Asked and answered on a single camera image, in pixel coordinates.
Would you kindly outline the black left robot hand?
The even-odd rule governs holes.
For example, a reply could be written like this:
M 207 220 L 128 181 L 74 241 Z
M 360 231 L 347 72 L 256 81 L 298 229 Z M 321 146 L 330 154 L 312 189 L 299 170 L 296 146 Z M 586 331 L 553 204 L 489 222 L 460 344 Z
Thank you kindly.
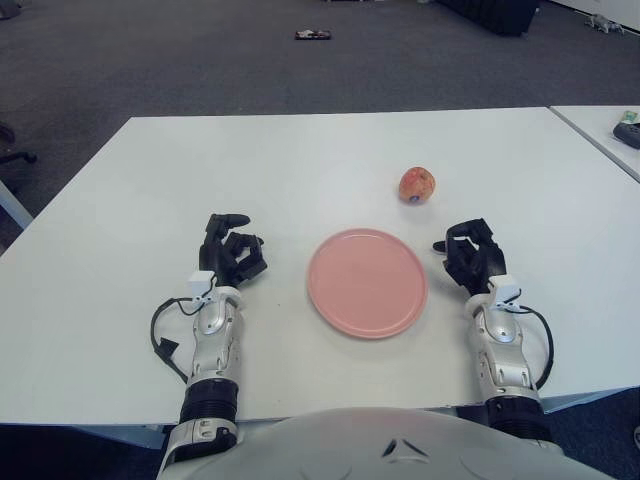
M 264 241 L 234 229 L 246 226 L 250 218 L 242 214 L 212 214 L 199 249 L 199 269 L 213 271 L 217 287 L 237 288 L 267 269 Z

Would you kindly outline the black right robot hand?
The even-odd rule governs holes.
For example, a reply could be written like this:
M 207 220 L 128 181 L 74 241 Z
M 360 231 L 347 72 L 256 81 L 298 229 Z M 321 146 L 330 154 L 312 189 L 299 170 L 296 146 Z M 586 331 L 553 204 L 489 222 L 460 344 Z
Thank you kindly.
M 446 256 L 443 260 L 446 272 L 470 296 L 488 294 L 489 278 L 507 273 L 503 251 L 483 218 L 451 226 L 445 239 L 432 247 Z

